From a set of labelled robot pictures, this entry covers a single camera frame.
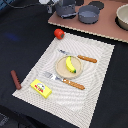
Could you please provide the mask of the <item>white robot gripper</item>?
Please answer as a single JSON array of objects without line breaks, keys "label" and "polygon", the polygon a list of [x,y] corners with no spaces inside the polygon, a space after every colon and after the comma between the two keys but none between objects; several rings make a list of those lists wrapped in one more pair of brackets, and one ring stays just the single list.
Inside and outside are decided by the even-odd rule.
[{"label": "white robot gripper", "polygon": [[59,0],[39,0],[39,3],[47,6],[48,13],[52,13],[52,7],[58,2]]}]

